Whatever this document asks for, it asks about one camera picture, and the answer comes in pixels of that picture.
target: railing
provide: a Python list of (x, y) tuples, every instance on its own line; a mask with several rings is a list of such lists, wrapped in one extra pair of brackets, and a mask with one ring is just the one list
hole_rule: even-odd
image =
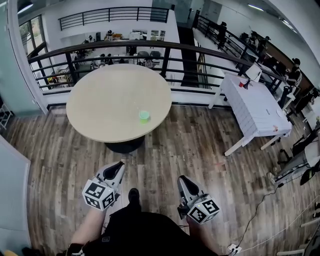
[[(157, 49), (162, 49), (164, 51), (164, 54), (161, 56), (139, 56), (139, 55), (134, 55), (134, 56), (111, 56), (111, 57), (95, 57), (95, 58), (79, 58), (76, 60), (72, 60), (71, 54), (74, 52), (83, 52), (91, 49), (100, 49), (100, 48), (112, 48), (112, 47), (150, 47), (150, 48), (157, 48)], [(221, 58), (224, 60), (229, 60), (231, 62), (237, 63), (238, 65), (241, 65), (242, 68), (240, 70), (237, 69), (231, 69), (227, 68), (224, 66), (219, 66), (216, 64), (209, 64), (201, 61), (195, 61), (195, 60), (185, 60), (185, 59), (180, 59), (180, 58), (173, 58), (170, 57), (170, 53), (172, 49), (177, 49), (177, 50), (189, 50), (189, 51), (194, 51), (199, 54), (203, 55), (208, 55), (208, 56), (214, 56), (217, 58)], [(219, 87), (219, 84), (214, 84), (214, 83), (208, 83), (204, 81), (186, 81), (182, 79), (172, 79), (172, 78), (167, 78), (167, 74), (170, 73), (184, 73), (184, 74), (192, 74), (196, 76), (205, 76), (205, 77), (211, 77), (211, 78), (219, 78), (223, 79), (223, 77), (219, 75), (214, 75), (214, 74), (208, 74), (204, 72), (194, 72), (194, 71), (185, 71), (185, 70), (180, 70), (180, 69), (173, 69), (171, 63), (172, 62), (190, 62), (190, 63), (195, 63), (197, 65), (203, 65), (205, 67), (211, 67), (211, 68), (217, 68), (221, 70), (227, 70), (230, 72), (234, 72), (238, 74), (239, 76), (245, 75), (244, 72), (245, 70), (252, 65), (251, 62), (248, 62), (244, 59), (236, 58), (234, 56), (231, 56), (229, 54), (225, 54), (219, 51), (214, 51), (202, 47), (196, 47), (196, 46), (191, 46), (191, 45), (186, 45), (186, 44), (180, 44), (180, 43), (173, 43), (173, 42), (166, 42), (166, 41), (147, 41), (147, 40), (120, 40), (120, 41), (97, 41), (97, 42), (92, 42), (92, 43), (86, 43), (86, 44), (80, 44), (80, 45), (74, 45), (70, 47), (65, 47), (61, 49), (57, 49), (48, 53), (45, 53), (43, 55), (35, 56), (33, 58), (30, 58), (28, 60), (29, 64), (33, 64), (35, 62), (40, 62), (43, 60), (46, 60), (48, 58), (54, 58), (56, 56), (64, 56), (66, 61), (60, 62), (60, 63), (55, 63), (53, 65), (48, 65), (44, 67), (40, 67), (38, 69), (34, 69), (32, 72), (38, 72), (39, 71), (44, 71), (46, 69), (52, 69), (59, 68), (60, 66), (67, 66), (67, 69), (64, 70), (63, 73), (53, 73), (50, 75), (42, 76), (42, 77), (37, 77), (36, 81), (40, 80), (45, 80), (45, 79), (52, 79), (52, 78), (57, 78), (57, 77), (65, 77), (68, 76), (68, 79), (65, 81), (54, 81), (51, 82), (50, 84), (45, 84), (45, 85), (40, 85), (39, 87), (43, 90), (44, 95), (51, 95), (51, 94), (58, 94), (58, 93), (65, 93), (65, 92), (70, 92), (71, 87), (75, 85), (75, 83), (79, 79), (79, 75), (83, 73), (89, 73), (93, 69), (80, 69), (77, 68), (76, 64), (83, 63), (83, 62), (91, 62), (91, 61), (108, 61), (112, 59), (114, 62), (116, 60), (123, 59), (124, 61), (133, 61), (135, 64), (142, 64), (143, 62), (147, 63), (148, 60), (151, 61), (162, 61), (162, 65), (159, 65), (159, 67), (151, 66), (150, 68), (159, 72), (161, 76), (163, 76), (167, 82), (169, 83), (187, 83), (193, 86), (208, 86), (209, 88), (214, 88), (214, 87)], [(273, 73), (267, 72), (267, 71), (262, 71), (265, 74), (268, 74), (272, 77), (274, 77), (274, 83), (275, 85), (276, 81), (278, 82), (278, 85), (282, 81), (282, 77), (277, 76)]]
[[(214, 44), (219, 45), (220, 41), (218, 40), (219, 34), (219, 25), (206, 17), (199, 15), (199, 11), (197, 11), (194, 21), (193, 27), (198, 29), (200, 32), (204, 34), (206, 38), (209, 38)], [(225, 32), (225, 39), (222, 44), (219, 45), (219, 48), (224, 53), (234, 56), (236, 58), (240, 58), (242, 60), (246, 60), (248, 62), (254, 63), (259, 59), (259, 53), (253, 49), (249, 44), (245, 41), (241, 40), (239, 37), (229, 32), (228, 30)], [(242, 65), (236, 63), (236, 67), (242, 69)], [(268, 87), (272, 88), (277, 80), (273, 78), (274, 76), (268, 74), (267, 79), (260, 78), (260, 81), (268, 85)], [(279, 87), (280, 82), (276, 84), (276, 87), (272, 90), (274, 93)]]
[(79, 12), (59, 18), (60, 29), (65, 30), (76, 26), (84, 26), (96, 22), (118, 20), (135, 20), (163, 22), (168, 21), (169, 9), (143, 6), (112, 7)]

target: black table base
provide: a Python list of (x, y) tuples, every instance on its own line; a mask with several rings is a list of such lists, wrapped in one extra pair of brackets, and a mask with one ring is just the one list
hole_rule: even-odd
[(118, 143), (104, 143), (110, 150), (116, 153), (128, 154), (139, 148), (145, 141), (145, 136), (135, 138), (133, 140), (118, 142)]

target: green cup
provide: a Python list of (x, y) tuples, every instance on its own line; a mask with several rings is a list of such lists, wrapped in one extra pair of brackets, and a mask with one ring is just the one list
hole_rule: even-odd
[(150, 113), (148, 111), (141, 110), (139, 112), (139, 117), (140, 117), (140, 123), (146, 124), (150, 120)]

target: wooden floor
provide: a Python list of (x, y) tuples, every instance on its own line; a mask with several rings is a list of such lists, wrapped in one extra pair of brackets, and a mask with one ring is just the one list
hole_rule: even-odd
[[(129, 155), (80, 135), (69, 123), (65, 107), (51, 108), (47, 116), (14, 118), (4, 137), (31, 160), (28, 225), (32, 245), (45, 255), (67, 248), (88, 211), (81, 196), (87, 179), (99, 167), (119, 160), (126, 164), (121, 197), (107, 215), (127, 205), (128, 191), (136, 187), (144, 211), (185, 224), (177, 212), (176, 183), (178, 176), (187, 175), (204, 184), (221, 207), (207, 228), (226, 254), (229, 244), (240, 241), (263, 195), (274, 191), (266, 174), (278, 166), (279, 150), (290, 152), (303, 135), (301, 120), (294, 121), (290, 137), (281, 143), (261, 151), (268, 138), (255, 138), (228, 157), (224, 152), (242, 137), (228, 109), (172, 106), (163, 123), (146, 136), (145, 145)], [(251, 248), (287, 227), (319, 194), (319, 174), (304, 186), (297, 179), (279, 188), (260, 205), (241, 247)], [(274, 256), (277, 251), (297, 249), (316, 228), (299, 228), (311, 220), (312, 209), (284, 232), (242, 255)]]

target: round wooden table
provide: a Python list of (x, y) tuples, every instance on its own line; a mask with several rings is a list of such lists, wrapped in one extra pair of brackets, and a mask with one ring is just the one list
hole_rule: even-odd
[[(161, 75), (140, 65), (114, 64), (75, 84), (66, 113), (80, 134), (124, 154), (137, 149), (145, 134), (162, 123), (171, 103), (171, 90)], [(147, 123), (141, 123), (140, 111), (149, 112)]]

